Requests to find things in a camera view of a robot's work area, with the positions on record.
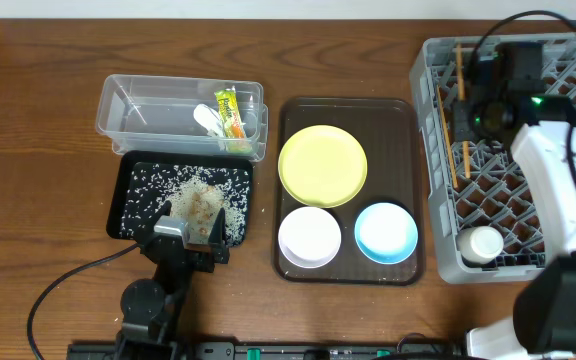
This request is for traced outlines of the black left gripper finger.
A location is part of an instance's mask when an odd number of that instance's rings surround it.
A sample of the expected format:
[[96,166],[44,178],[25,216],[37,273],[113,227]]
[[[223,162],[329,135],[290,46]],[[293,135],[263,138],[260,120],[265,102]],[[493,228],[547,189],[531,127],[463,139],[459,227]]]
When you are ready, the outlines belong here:
[[226,227],[225,227],[225,209],[221,208],[212,226],[208,238],[208,245],[211,248],[226,248]]
[[156,211],[154,215],[153,229],[155,231],[167,231],[170,228],[170,211],[172,204],[165,201],[163,205]]

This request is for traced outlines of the rice food waste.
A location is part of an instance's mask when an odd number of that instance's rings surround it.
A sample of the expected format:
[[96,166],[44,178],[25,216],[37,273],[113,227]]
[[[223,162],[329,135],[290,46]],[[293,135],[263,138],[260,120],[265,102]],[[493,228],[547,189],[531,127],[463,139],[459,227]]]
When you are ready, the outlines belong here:
[[207,242],[224,208],[226,244],[235,247],[245,238],[250,195],[251,173],[246,169],[139,162],[129,176],[119,236],[135,235],[169,201],[169,215],[187,221],[192,244]]

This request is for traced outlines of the wooden chopstick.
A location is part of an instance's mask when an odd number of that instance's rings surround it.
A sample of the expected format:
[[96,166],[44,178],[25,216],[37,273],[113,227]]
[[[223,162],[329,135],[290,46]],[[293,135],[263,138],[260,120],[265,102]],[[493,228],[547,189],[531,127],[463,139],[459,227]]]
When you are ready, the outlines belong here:
[[436,95],[437,95],[438,111],[439,111],[441,125],[442,125],[444,145],[446,148],[446,153],[447,153],[447,158],[448,158],[448,163],[449,163],[449,170],[450,170],[450,175],[451,175],[452,187],[453,187],[453,189],[458,190],[459,183],[458,183],[456,167],[455,167],[455,162],[454,162],[454,156],[453,156],[452,147],[451,147],[452,143],[451,143],[450,137],[449,137],[449,132],[448,132],[449,129],[448,129],[448,124],[446,121],[445,113],[444,113],[443,101],[442,101],[441,90],[440,90],[439,85],[436,86]]
[[[466,99],[465,83],[463,76],[463,56],[462,56],[462,46],[461,43],[456,45],[456,64],[457,64],[457,85],[458,85],[458,101],[459,104],[464,104]],[[470,157],[469,157],[469,142],[462,141],[462,154],[463,154],[463,164],[464,173],[467,179],[471,178],[470,170]]]

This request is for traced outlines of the pink bowl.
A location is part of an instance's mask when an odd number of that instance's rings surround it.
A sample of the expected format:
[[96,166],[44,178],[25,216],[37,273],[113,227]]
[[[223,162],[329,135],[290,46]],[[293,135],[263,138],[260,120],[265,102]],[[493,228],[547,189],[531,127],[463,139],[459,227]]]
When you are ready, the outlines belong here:
[[342,234],[336,219],[326,210],[301,207],[280,223],[278,245],[282,255],[303,269],[323,267],[341,247]]

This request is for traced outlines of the green snack wrapper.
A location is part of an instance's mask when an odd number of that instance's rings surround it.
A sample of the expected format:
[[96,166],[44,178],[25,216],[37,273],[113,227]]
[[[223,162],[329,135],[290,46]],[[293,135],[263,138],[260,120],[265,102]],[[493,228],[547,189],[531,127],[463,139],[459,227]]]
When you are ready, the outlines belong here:
[[227,150],[231,153],[244,154],[251,150],[247,142],[234,86],[215,92],[218,105],[218,113],[222,124],[224,136],[231,139],[227,144]]

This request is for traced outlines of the yellow plate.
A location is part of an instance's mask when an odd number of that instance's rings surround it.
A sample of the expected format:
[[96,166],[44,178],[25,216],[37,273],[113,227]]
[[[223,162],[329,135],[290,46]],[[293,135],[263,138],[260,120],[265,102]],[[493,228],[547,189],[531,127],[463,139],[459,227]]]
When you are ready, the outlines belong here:
[[278,174],[284,190],[299,203],[334,208],[361,191],[367,180],[368,160],[360,142],[349,132],[331,125],[313,125],[285,141]]

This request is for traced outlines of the white cup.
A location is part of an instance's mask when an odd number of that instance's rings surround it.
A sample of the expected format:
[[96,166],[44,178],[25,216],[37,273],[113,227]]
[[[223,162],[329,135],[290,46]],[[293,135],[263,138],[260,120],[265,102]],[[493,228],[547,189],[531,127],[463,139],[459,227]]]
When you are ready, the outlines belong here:
[[474,264],[488,264],[501,254],[504,241],[501,233],[490,226],[464,229],[456,238],[462,258]]

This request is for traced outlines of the light blue bowl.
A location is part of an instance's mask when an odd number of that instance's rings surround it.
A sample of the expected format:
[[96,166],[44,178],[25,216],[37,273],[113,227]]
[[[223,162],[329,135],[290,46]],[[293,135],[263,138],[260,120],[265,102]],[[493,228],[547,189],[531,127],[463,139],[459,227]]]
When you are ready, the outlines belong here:
[[354,237],[365,257],[378,264],[395,265],[413,254],[419,231],[406,209],[394,203],[380,202],[360,212],[354,225]]

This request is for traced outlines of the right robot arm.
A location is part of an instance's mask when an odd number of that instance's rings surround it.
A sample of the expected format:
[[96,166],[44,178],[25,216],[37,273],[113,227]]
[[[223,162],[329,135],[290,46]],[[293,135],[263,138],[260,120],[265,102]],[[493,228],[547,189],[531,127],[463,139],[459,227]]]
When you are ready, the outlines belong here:
[[510,317],[466,336],[474,359],[576,356],[576,107],[567,97],[517,95],[459,101],[456,135],[509,146],[537,210],[546,268],[518,295]]

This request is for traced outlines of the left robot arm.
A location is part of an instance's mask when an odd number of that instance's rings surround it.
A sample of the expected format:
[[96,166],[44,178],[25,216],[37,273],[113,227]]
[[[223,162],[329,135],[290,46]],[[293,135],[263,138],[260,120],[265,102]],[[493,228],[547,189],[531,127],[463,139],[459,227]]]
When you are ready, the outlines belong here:
[[151,278],[131,283],[122,293],[123,314],[114,359],[180,359],[186,353],[176,340],[181,309],[192,275],[212,273],[217,264],[229,262],[225,210],[219,209],[209,231],[205,250],[187,243],[189,226],[170,216],[171,203],[147,220],[134,235],[140,253],[156,265]]

